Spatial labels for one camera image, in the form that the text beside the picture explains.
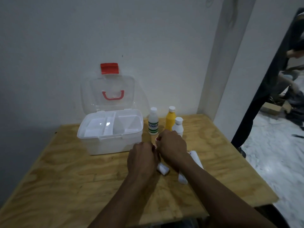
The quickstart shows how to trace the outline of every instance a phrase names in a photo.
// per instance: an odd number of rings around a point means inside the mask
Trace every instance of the plywood tabletop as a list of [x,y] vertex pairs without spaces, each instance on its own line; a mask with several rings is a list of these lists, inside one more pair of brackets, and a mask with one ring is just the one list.
[[[204,169],[251,206],[278,200],[276,194],[205,115],[183,117],[187,149]],[[159,120],[162,130],[165,120]],[[61,126],[50,144],[0,210],[0,227],[87,227],[127,175],[128,152],[90,156],[77,138],[79,125]],[[143,141],[154,142],[145,120]],[[206,216],[177,173],[157,174],[138,198],[128,226]]]

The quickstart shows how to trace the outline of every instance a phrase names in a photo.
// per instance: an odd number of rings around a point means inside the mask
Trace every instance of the black shoe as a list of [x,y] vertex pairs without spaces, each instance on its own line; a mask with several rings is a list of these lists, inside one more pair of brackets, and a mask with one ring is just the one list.
[[246,153],[244,152],[244,150],[242,150],[241,147],[237,148],[237,150],[243,156],[243,158],[246,158]]

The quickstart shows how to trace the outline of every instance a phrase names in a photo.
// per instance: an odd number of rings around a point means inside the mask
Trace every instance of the yellow bottle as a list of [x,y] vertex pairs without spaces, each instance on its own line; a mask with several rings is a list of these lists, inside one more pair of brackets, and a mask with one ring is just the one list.
[[170,106],[169,107],[169,113],[167,114],[166,117],[166,126],[165,129],[172,131],[172,126],[175,124],[175,107]]

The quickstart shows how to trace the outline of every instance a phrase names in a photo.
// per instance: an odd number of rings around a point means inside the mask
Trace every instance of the marble floor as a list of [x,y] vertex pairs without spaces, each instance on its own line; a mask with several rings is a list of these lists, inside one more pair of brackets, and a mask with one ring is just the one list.
[[[296,83],[304,92],[304,76]],[[276,192],[275,207],[291,228],[304,228],[304,136],[297,125],[281,117],[259,113],[242,146],[246,160]]]

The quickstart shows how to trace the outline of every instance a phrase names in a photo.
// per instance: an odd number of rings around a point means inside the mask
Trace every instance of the plastic storage box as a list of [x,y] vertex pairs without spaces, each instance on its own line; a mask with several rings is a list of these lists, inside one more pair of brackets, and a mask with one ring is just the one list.
[[130,150],[141,142],[142,114],[132,109],[134,78],[105,75],[86,79],[81,86],[83,119],[77,137],[90,155]]

